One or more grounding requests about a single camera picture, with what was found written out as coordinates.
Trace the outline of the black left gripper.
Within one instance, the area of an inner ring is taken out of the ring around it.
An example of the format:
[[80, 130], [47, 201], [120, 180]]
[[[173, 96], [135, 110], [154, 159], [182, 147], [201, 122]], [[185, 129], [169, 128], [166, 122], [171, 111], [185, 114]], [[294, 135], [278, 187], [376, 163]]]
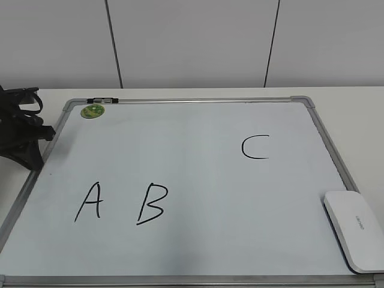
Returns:
[[1, 89], [1, 155], [29, 170], [44, 165], [38, 141], [51, 141], [56, 134], [38, 115], [43, 109], [38, 91], [38, 87]]

